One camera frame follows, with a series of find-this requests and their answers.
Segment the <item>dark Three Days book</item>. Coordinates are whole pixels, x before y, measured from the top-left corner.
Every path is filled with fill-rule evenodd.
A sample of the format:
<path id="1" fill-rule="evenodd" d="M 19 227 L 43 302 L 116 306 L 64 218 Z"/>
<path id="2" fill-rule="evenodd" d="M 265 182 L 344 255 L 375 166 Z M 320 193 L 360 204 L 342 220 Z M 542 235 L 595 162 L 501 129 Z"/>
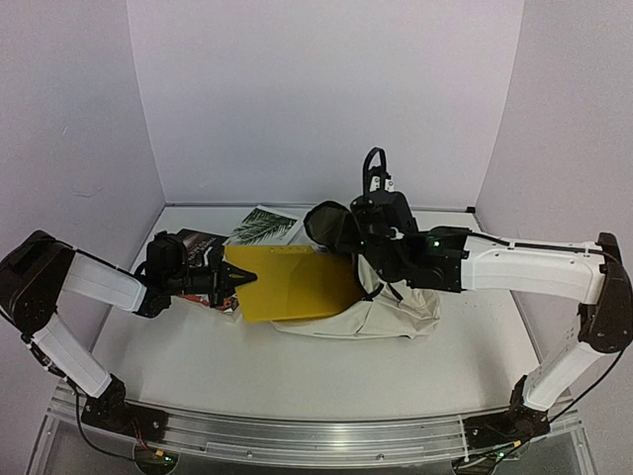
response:
<path id="1" fill-rule="evenodd" d="M 227 236 L 189 229 L 182 229 L 176 235 L 185 245 L 188 263 L 194 267 L 202 266 L 205 263 L 205 256 L 211 248 L 218 247 L 228 240 Z"/>

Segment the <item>yellow hardcover book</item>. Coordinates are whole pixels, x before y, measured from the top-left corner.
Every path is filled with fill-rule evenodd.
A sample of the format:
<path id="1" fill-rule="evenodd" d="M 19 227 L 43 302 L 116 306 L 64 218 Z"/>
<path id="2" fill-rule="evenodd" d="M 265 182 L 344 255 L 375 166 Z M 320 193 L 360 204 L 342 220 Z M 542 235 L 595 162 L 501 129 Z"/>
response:
<path id="1" fill-rule="evenodd" d="M 236 288 L 248 323 L 329 318 L 363 297 L 351 260 L 309 245 L 229 245 L 225 258 L 257 276 Z"/>

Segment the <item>beige canvas student bag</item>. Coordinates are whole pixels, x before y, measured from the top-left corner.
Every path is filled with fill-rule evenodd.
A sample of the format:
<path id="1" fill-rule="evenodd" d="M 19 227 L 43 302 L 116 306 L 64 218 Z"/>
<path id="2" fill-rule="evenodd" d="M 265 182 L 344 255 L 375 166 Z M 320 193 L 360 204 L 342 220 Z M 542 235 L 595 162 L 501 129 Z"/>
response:
<path id="1" fill-rule="evenodd" d="M 328 339 L 378 339 L 430 335 L 440 319 L 435 291 L 386 282 L 365 257 L 331 250 L 334 240 L 361 240 L 350 210 L 326 201 L 304 218 L 306 235 L 320 250 L 301 257 L 289 274 L 288 305 L 294 319 L 274 321 L 282 333 Z"/>

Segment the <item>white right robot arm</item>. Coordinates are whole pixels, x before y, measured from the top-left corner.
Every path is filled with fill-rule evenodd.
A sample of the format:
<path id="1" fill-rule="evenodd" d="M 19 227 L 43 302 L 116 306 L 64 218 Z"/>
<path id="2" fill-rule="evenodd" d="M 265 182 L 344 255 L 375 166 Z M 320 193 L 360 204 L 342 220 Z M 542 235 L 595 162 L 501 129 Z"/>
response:
<path id="1" fill-rule="evenodd" d="M 632 284 L 614 235 L 595 242 L 517 241 L 468 228 L 422 232 L 400 192 L 366 192 L 351 204 L 359 252 L 386 282 L 461 293 L 509 290 L 572 299 L 580 325 L 515 384 L 507 410 L 467 425 L 497 443 L 548 431 L 558 397 L 604 355 L 632 342 Z"/>

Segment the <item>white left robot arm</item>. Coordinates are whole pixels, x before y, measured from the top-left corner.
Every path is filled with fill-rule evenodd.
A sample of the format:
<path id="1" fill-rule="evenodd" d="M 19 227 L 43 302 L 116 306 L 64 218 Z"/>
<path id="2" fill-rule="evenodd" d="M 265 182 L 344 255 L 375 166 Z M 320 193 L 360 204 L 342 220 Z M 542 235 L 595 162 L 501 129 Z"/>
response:
<path id="1" fill-rule="evenodd" d="M 212 246 L 194 265 L 184 240 L 168 232 L 155 235 L 144 261 L 129 271 L 37 230 L 1 259 L 1 315 L 46 370 L 96 399 L 96 416 L 108 428 L 123 430 L 133 421 L 133 409 L 113 393 L 120 382 L 76 334 L 71 305 L 151 320 L 175 297 L 204 294 L 217 306 L 256 279 L 226 260 L 223 245 Z"/>

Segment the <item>white Singularity book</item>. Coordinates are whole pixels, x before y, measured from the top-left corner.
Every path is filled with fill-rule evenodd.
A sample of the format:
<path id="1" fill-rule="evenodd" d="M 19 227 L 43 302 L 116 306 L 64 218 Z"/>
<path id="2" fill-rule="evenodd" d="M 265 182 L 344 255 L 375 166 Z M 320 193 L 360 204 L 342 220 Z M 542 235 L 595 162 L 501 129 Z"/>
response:
<path id="1" fill-rule="evenodd" d="M 233 229 L 225 245 L 286 245 L 300 227 L 298 217 L 259 205 Z"/>

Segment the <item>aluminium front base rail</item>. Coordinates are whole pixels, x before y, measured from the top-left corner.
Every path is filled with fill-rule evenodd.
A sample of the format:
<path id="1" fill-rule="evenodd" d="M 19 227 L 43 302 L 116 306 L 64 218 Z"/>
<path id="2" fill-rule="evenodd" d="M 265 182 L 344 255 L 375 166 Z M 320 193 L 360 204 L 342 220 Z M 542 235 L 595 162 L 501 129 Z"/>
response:
<path id="1" fill-rule="evenodd" d="M 70 425 L 90 449 L 119 454 L 135 451 L 166 457 L 180 453 L 258 465 L 354 468 L 412 465 L 485 453 L 499 458 L 516 452 L 522 441 L 502 440 L 491 416 L 415 418 L 362 422 L 308 422 L 257 419 L 160 406 L 132 404 L 136 421 L 122 432 L 105 428 L 94 411 L 66 384 L 60 384 L 47 413 Z"/>

